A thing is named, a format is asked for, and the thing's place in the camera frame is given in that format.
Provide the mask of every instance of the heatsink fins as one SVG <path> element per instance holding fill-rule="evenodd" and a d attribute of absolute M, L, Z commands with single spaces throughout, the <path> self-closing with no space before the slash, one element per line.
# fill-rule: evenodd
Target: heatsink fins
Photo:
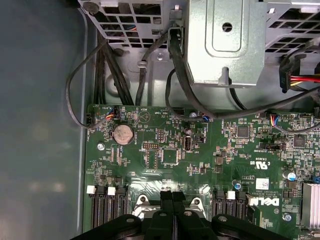
<path fill-rule="evenodd" d="M 320 184 L 303 184 L 301 222 L 310 229 L 320 226 Z"/>

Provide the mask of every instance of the green circuit board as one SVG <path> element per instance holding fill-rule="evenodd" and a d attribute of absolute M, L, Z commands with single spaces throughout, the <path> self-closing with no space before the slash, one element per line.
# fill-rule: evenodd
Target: green circuit board
<path fill-rule="evenodd" d="M 113 107 L 90 105 L 88 121 L 99 121 Z M 126 186 L 128 213 L 141 194 L 159 200 L 160 191 L 183 191 L 186 201 L 201 199 L 210 220 L 215 215 L 215 193 L 237 191 L 233 184 L 236 180 L 241 184 L 239 191 L 254 202 L 255 213 L 247 216 L 253 224 L 290 239 L 311 239 L 301 222 L 302 184 L 319 176 L 319 131 L 285 135 L 272 127 L 265 113 L 186 122 L 172 116 L 165 107 L 116 106 L 116 110 L 116 119 L 87 131 L 86 190 L 88 186 Z M 185 116 L 194 112 L 179 110 Z M 304 129 L 318 122 L 308 113 L 278 116 L 277 125 L 285 129 Z M 113 137 L 119 125 L 133 130 L 127 145 L 118 144 Z M 284 178 L 285 171 L 295 173 L 296 179 Z M 86 190 L 84 231 L 97 221 L 93 216 L 94 200 Z M 285 221 L 284 213 L 292 219 Z"/>

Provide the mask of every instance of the screw hole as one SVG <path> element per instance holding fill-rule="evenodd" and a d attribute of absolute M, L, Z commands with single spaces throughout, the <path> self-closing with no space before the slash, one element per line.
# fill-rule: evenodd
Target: screw hole
<path fill-rule="evenodd" d="M 222 25 L 222 30 L 225 32 L 225 33 L 229 33 L 231 32 L 232 30 L 232 25 L 230 22 L 225 22 L 223 25 Z"/>

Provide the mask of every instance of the cpu heatsink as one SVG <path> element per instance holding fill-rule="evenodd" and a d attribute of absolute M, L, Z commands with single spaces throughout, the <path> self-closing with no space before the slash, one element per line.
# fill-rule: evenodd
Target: cpu heatsink
<path fill-rule="evenodd" d="M 320 184 L 303 184 L 301 222 L 310 229 L 320 225 Z"/>

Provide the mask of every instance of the white label sticker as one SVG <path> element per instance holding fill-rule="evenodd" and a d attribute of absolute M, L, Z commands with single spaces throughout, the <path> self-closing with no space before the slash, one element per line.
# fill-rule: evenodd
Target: white label sticker
<path fill-rule="evenodd" d="M 257 178 L 255 181 L 255 189 L 269 190 L 269 178 Z"/>

